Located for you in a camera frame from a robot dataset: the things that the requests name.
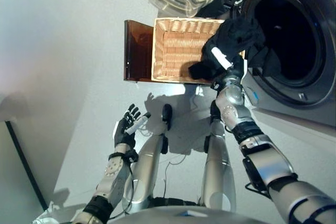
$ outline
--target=white plastic part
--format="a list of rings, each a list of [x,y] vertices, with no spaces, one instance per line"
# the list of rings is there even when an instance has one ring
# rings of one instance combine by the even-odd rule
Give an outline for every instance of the white plastic part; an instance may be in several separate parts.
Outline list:
[[[127,130],[125,130],[125,132],[129,135],[133,134],[142,124],[146,123],[148,121],[148,118],[143,115],[142,117],[140,117],[138,120],[136,120],[136,122],[133,124],[133,126],[131,126],[130,128],[128,128]]]
[[[218,47],[214,47],[211,49],[212,54],[215,56],[215,58],[218,60],[219,64],[222,65],[222,67],[227,70],[229,67],[232,66],[231,62],[229,62],[226,59],[226,55],[222,53],[222,51]]]

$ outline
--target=silver robot leg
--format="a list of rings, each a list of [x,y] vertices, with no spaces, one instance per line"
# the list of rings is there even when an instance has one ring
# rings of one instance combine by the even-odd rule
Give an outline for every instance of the silver robot leg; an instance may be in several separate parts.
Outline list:
[[[159,167],[160,153],[164,145],[167,145],[167,138],[164,134],[151,136],[139,152],[139,160],[132,166],[134,195],[129,213],[138,212],[149,206],[153,196],[153,189],[156,182]],[[122,200],[125,209],[131,200],[132,181],[129,177],[126,181],[124,196]]]
[[[236,210],[236,193],[232,168],[225,145],[221,120],[211,123],[211,134],[205,140],[207,153],[200,203],[207,208]]]

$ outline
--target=silver metal joint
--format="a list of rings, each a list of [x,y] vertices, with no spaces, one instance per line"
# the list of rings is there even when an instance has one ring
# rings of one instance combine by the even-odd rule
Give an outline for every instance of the silver metal joint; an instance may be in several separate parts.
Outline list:
[[[239,123],[253,122],[251,113],[244,106],[244,99],[240,84],[236,84],[239,78],[227,79],[227,86],[216,98],[216,105],[221,111],[221,117],[225,125],[232,130]]]
[[[294,170],[288,159],[267,135],[249,137],[242,141],[239,147],[244,152],[245,148],[251,150],[265,144],[269,146],[268,149],[248,154],[247,157],[258,170],[265,186],[268,186],[275,179],[291,176]]]

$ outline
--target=washing machine drum opening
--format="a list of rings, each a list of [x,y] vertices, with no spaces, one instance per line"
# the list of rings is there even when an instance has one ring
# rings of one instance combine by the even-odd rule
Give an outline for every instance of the washing machine drum opening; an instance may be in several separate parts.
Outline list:
[[[307,86],[318,78],[323,63],[316,24],[299,2],[260,0],[254,17],[281,63],[281,74],[273,77],[286,86]]]

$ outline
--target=black cloth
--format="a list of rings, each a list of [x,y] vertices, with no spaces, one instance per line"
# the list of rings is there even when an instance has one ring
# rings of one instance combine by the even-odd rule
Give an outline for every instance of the black cloth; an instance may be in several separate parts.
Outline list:
[[[247,50],[249,67],[261,67],[263,75],[279,74],[280,61],[275,52],[265,47],[264,43],[264,33],[255,19],[227,19],[203,46],[202,61],[189,67],[191,77],[213,80],[225,72],[211,52],[214,47],[220,49],[226,59],[233,63],[233,68],[240,77],[244,74],[244,62],[239,53],[244,50]]]

